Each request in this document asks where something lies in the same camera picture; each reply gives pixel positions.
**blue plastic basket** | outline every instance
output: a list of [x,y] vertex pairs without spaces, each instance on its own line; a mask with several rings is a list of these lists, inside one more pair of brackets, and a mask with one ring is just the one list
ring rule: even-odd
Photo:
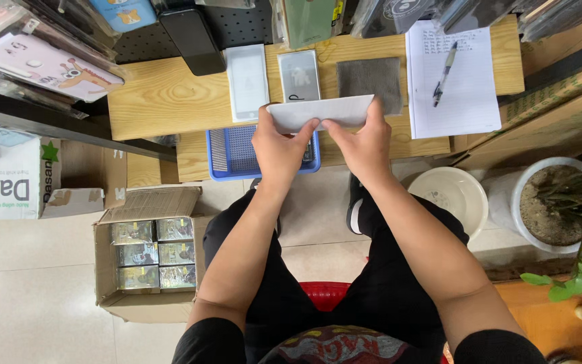
[[[256,126],[206,130],[208,170],[215,181],[262,177],[251,138]],[[298,174],[320,169],[318,132],[311,137],[313,159],[303,161]]]

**gray cloth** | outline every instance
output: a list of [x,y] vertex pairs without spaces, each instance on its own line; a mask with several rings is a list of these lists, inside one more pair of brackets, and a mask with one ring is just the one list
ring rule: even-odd
[[400,65],[398,57],[337,62],[338,96],[375,94],[383,98],[386,115],[401,115]]

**potted plant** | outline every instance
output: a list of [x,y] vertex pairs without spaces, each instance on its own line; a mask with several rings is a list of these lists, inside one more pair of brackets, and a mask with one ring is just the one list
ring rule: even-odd
[[582,162],[564,157],[544,159],[523,172],[496,179],[488,199],[496,223],[518,231],[543,250],[577,252],[565,282],[531,273],[521,278],[531,284],[551,285],[549,298],[554,302],[582,294]]

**lined paper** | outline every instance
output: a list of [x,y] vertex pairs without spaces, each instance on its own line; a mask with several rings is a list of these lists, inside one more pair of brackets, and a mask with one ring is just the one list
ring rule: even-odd
[[[432,94],[456,41],[455,62],[434,107]],[[417,21],[406,34],[406,56],[413,139],[500,129],[489,28],[444,35],[430,20]]]

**hand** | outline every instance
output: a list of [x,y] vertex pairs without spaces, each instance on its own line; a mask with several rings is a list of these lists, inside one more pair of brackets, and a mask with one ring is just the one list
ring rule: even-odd
[[323,120],[323,128],[340,147],[349,170],[368,188],[375,181],[392,177],[389,168],[392,127],[385,122],[383,110],[381,99],[374,97],[367,108],[365,126],[354,134],[333,120]]
[[259,123],[252,143],[262,171],[262,183],[287,194],[302,164],[306,144],[319,123],[319,119],[311,119],[296,136],[289,137],[278,133],[266,105],[259,108]]

